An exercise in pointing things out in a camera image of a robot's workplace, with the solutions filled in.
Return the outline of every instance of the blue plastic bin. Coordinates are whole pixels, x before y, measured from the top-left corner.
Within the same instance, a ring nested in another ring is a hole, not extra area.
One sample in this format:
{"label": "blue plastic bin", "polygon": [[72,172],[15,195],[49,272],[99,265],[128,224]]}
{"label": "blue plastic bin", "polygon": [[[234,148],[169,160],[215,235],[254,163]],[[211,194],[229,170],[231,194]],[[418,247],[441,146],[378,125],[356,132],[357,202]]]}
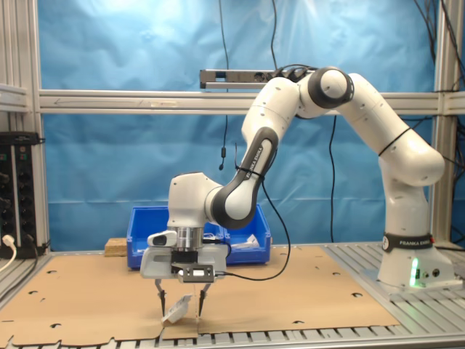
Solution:
{"label": "blue plastic bin", "polygon": [[[148,236],[166,230],[169,218],[167,206],[134,207],[129,221],[127,233],[128,267],[140,268],[142,255],[147,249]],[[246,227],[228,230],[218,225],[206,223],[204,234],[213,233],[217,238],[230,244],[247,241],[254,234],[260,247],[256,249],[232,249],[226,259],[228,265],[263,264],[270,260],[271,233],[264,218],[262,208],[256,205],[254,219]]]}

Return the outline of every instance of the horizontal bar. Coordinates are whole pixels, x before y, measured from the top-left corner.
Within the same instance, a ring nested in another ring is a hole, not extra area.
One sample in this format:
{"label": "horizontal bar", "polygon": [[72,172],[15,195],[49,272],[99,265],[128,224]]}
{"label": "horizontal bar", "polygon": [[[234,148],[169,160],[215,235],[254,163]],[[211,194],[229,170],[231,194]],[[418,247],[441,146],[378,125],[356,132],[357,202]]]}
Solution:
{"label": "horizontal bar", "polygon": [[465,114],[465,91],[445,94],[445,115]]}
{"label": "horizontal bar", "polygon": [[206,82],[206,89],[262,89],[265,82]]}
{"label": "horizontal bar", "polygon": [[26,107],[17,107],[15,105],[7,105],[0,103],[0,112],[7,113],[27,113],[29,110]]}
{"label": "horizontal bar", "polygon": [[20,87],[0,84],[0,111],[26,113],[25,93]]}
{"label": "horizontal bar", "polygon": [[25,95],[26,90],[21,87],[0,84],[0,92],[11,92],[11,93],[18,93],[19,95]]}
{"label": "horizontal bar", "polygon": [[135,98],[208,98],[254,99],[256,94],[185,91],[110,91],[104,89],[40,89],[40,97],[135,97]]}
{"label": "horizontal bar", "polygon": [[[438,114],[437,93],[384,93],[400,115]],[[41,90],[41,113],[245,115],[257,93]],[[329,111],[327,115],[338,114]]]}

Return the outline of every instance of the white cable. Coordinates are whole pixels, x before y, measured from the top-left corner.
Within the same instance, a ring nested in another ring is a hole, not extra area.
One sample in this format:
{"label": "white cable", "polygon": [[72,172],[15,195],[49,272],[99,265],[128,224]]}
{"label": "white cable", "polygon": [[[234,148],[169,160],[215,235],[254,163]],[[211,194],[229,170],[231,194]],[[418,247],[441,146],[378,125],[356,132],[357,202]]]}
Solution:
{"label": "white cable", "polygon": [[13,255],[12,255],[12,257],[10,258],[10,260],[8,261],[8,263],[5,264],[3,267],[0,268],[0,273],[1,273],[3,270],[7,269],[7,268],[13,263],[13,261],[14,261],[15,258],[16,258],[16,254],[17,254],[16,246],[15,246],[15,239],[14,239],[12,236],[6,235],[6,236],[3,237],[2,241],[3,241],[3,243],[4,243],[5,245],[7,245],[10,249],[12,249]]}

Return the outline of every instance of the electrical panel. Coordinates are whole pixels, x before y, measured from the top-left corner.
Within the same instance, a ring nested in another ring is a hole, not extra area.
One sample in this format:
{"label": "electrical panel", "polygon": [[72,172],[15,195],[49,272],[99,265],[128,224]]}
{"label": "electrical panel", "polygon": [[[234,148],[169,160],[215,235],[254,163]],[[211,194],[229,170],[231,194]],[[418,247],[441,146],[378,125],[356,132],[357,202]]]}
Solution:
{"label": "electrical panel", "polygon": [[[34,258],[36,251],[25,241],[36,242],[38,255],[47,249],[37,246],[32,149],[40,140],[32,132],[0,132],[0,241],[4,235],[15,238],[18,258]],[[0,257],[11,257],[7,246],[0,246]]]}
{"label": "electrical panel", "polygon": [[[15,244],[17,244],[15,196],[12,147],[10,145],[0,145],[0,241],[3,236],[11,235],[15,238]],[[0,257],[10,258],[11,256],[12,250],[2,244],[0,246]]]}

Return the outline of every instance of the small white object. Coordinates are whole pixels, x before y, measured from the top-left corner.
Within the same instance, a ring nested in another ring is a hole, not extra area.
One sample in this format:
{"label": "small white object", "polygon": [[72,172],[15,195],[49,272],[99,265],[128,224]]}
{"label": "small white object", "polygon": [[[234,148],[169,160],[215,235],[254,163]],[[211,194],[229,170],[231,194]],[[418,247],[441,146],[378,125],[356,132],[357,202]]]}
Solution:
{"label": "small white object", "polygon": [[255,249],[260,247],[260,244],[255,235],[252,234],[247,238],[247,242],[243,242],[241,244],[232,244],[231,247],[234,247],[235,249]]}
{"label": "small white object", "polygon": [[206,240],[216,240],[217,237],[213,233],[204,233],[203,238]]}
{"label": "small white object", "polygon": [[183,318],[189,310],[190,298],[192,298],[192,294],[186,294],[178,300],[171,308],[169,308],[168,313],[166,313],[166,315],[161,319],[161,323],[163,325],[166,325],[168,322],[175,324]]}
{"label": "small white object", "polygon": [[15,246],[15,238],[13,238],[11,235],[5,235],[1,241],[6,245],[8,246],[10,249],[12,249],[13,251],[13,255],[12,257],[10,258],[10,260],[8,261],[7,264],[5,264],[3,267],[0,268],[0,273],[3,271],[3,270],[6,270],[12,263],[13,261],[15,260],[16,258],[16,254],[17,254],[17,251],[16,251],[16,246]]}

